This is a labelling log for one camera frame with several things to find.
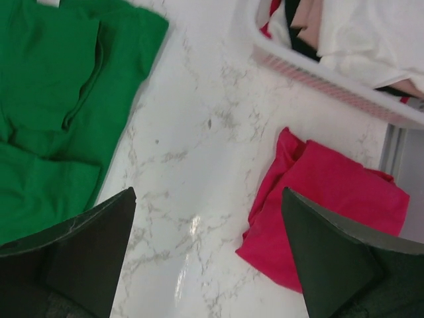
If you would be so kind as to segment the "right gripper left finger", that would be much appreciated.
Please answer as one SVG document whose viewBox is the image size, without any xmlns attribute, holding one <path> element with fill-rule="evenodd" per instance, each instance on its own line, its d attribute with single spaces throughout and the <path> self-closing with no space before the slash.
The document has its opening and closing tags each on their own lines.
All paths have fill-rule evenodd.
<svg viewBox="0 0 424 318">
<path fill-rule="evenodd" d="M 132 187 L 1 244 L 2 317 L 109 317 L 136 210 Z"/>
</svg>

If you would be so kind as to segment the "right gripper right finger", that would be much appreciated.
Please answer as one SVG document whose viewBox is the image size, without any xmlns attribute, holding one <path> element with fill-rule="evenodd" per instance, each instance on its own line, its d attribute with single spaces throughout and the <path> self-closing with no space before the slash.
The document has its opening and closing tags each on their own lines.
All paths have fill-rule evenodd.
<svg viewBox="0 0 424 318">
<path fill-rule="evenodd" d="M 422 317 L 423 244 L 283 190 L 282 217 L 310 317 Z"/>
</svg>

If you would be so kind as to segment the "green t shirt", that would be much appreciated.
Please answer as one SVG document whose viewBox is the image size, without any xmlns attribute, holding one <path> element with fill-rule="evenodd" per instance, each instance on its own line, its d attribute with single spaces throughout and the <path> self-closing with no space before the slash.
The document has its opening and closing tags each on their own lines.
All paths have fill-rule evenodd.
<svg viewBox="0 0 424 318">
<path fill-rule="evenodd" d="M 127 1 L 1 2 L 1 243 L 97 199 L 168 31 Z"/>
</svg>

